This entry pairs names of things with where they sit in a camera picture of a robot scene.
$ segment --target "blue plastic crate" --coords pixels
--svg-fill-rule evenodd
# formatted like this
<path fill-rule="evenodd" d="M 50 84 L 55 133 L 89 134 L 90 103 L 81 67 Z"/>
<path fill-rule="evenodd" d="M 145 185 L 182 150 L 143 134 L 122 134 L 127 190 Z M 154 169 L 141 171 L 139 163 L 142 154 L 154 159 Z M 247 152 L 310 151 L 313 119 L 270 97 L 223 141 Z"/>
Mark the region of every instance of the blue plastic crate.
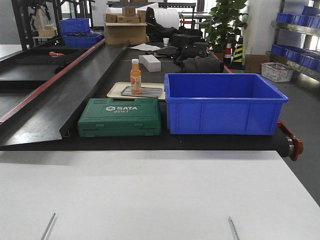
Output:
<path fill-rule="evenodd" d="M 308 69 L 315 70 L 318 67 L 320 55 L 317 54 L 301 54 L 300 65 Z"/>
<path fill-rule="evenodd" d="M 292 14 L 278 12 L 278 15 L 276 17 L 276 21 L 279 23 L 289 24 L 289 23 L 291 23 L 291 18 L 292 18 Z"/>
<path fill-rule="evenodd" d="M 89 34 L 91 33 L 91 30 L 85 31 L 85 32 L 61 32 L 62 35 L 62 39 L 65 40 L 65 36 L 67 36 L 68 34 Z"/>
<path fill-rule="evenodd" d="M 307 26 L 309 28 L 320 29 L 320 17 L 319 16 L 309 16 Z"/>
<path fill-rule="evenodd" d="M 89 18 L 69 18 L 60 20 L 62 33 L 86 33 L 90 31 Z"/>
<path fill-rule="evenodd" d="M 88 34 L 88 36 L 64 36 L 65 46 L 72 49 L 89 49 L 103 36 L 101 34 Z"/>
<path fill-rule="evenodd" d="M 307 26 L 309 16 L 306 15 L 293 15 L 291 18 L 291 24 Z"/>
<path fill-rule="evenodd" d="M 287 47 L 288 46 L 285 45 L 272 44 L 271 53 L 277 54 L 279 56 L 284 56 Z"/>
<path fill-rule="evenodd" d="M 314 7 L 314 6 L 304 6 L 302 15 L 307 15 L 307 16 L 317 16 L 320 14 L 320 8 Z"/>
<path fill-rule="evenodd" d="M 255 73 L 166 73 L 171 134 L 272 135 L 288 98 Z"/>
<path fill-rule="evenodd" d="M 286 48 L 284 51 L 284 57 L 292 62 L 299 63 L 301 54 L 306 54 L 306 53 L 308 52 L 301 48 L 296 48 L 296 49 Z"/>

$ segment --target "orange bottle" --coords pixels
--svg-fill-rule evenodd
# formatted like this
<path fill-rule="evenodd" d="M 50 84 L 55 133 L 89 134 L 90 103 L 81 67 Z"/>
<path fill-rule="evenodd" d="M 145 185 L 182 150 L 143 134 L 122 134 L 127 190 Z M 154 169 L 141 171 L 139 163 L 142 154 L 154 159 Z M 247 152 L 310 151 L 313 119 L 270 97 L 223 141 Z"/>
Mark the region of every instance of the orange bottle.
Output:
<path fill-rule="evenodd" d="M 132 70 L 130 72 L 131 93 L 140 94 L 141 88 L 141 71 L 139 69 L 139 59 L 132 59 Z"/>

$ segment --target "blue bin on shelf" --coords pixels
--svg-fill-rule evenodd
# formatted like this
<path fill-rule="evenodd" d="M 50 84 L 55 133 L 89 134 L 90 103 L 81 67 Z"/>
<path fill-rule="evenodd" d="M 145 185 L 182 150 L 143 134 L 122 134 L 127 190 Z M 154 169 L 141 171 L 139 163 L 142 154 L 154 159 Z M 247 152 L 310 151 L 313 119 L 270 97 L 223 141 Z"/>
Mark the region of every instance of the blue bin on shelf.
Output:
<path fill-rule="evenodd" d="M 286 48 L 284 51 L 284 57 L 292 62 L 299 63 L 301 54 L 308 54 L 310 53 L 307 50 L 301 49 L 301 48 Z"/>
<path fill-rule="evenodd" d="M 320 14 L 320 8 L 314 7 L 314 6 L 304 6 L 302 15 L 307 15 L 307 16 L 317 16 Z"/>
<path fill-rule="evenodd" d="M 307 67 L 308 69 L 315 70 L 318 67 L 320 55 L 317 54 L 301 54 L 299 64 Z"/>
<path fill-rule="evenodd" d="M 293 15 L 291 18 L 291 24 L 307 26 L 309 16 L 307 15 Z"/>
<path fill-rule="evenodd" d="M 287 47 L 288 46 L 285 45 L 272 44 L 271 53 L 279 56 L 284 56 Z"/>
<path fill-rule="evenodd" d="M 320 17 L 319 16 L 309 16 L 307 26 L 309 28 L 320 29 Z"/>
<path fill-rule="evenodd" d="M 276 17 L 276 21 L 279 23 L 289 24 L 289 23 L 291 23 L 292 16 L 293 15 L 289 14 L 289 13 L 278 12 L 278 15 Z"/>

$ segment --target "white table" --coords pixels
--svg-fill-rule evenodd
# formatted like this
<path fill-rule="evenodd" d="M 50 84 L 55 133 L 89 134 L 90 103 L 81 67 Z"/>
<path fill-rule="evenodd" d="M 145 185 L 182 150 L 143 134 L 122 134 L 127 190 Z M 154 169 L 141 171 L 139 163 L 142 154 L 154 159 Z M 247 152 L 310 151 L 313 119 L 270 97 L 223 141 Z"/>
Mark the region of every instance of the white table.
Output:
<path fill-rule="evenodd" d="M 0 239 L 319 240 L 275 151 L 0 152 Z"/>
<path fill-rule="evenodd" d="M 0 58 L 22 50 L 21 44 L 0 44 Z"/>

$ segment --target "cardboard box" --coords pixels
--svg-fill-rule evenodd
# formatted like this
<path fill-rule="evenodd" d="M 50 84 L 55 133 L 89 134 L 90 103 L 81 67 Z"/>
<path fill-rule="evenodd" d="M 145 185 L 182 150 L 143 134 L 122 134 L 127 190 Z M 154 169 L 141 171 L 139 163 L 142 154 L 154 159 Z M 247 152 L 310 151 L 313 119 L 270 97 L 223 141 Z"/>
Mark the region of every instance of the cardboard box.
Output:
<path fill-rule="evenodd" d="M 39 37 L 55 37 L 58 35 L 56 29 L 40 29 L 38 33 Z"/>
<path fill-rule="evenodd" d="M 117 22 L 117 16 L 120 14 L 117 13 L 105 13 L 105 19 L 104 21 L 106 23 L 116 23 Z"/>
<path fill-rule="evenodd" d="M 56 27 L 53 24 L 44 25 L 45 30 L 55 30 Z"/>
<path fill-rule="evenodd" d="M 145 23 L 105 23 L 104 35 L 107 45 L 125 44 L 131 45 L 146 43 Z"/>
<path fill-rule="evenodd" d="M 139 24 L 139 16 L 117 16 L 118 24 Z"/>
<path fill-rule="evenodd" d="M 246 54 L 244 61 L 244 72 L 252 74 L 261 74 L 261 63 L 269 62 L 266 55 Z"/>
<path fill-rule="evenodd" d="M 122 8 L 122 16 L 135 17 L 136 16 L 136 8 L 134 6 L 124 6 Z"/>
<path fill-rule="evenodd" d="M 140 17 L 140 23 L 146 22 L 146 11 L 138 10 L 137 15 Z"/>

